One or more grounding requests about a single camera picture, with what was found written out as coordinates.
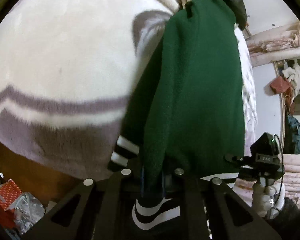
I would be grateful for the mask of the white gloved right hand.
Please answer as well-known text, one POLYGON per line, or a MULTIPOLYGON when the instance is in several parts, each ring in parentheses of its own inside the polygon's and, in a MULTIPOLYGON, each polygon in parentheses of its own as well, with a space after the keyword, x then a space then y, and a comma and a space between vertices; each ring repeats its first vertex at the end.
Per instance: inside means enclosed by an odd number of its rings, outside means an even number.
POLYGON ((253 185, 253 210, 262 218, 274 219, 285 204, 285 185, 275 183, 264 186, 261 182, 253 185))

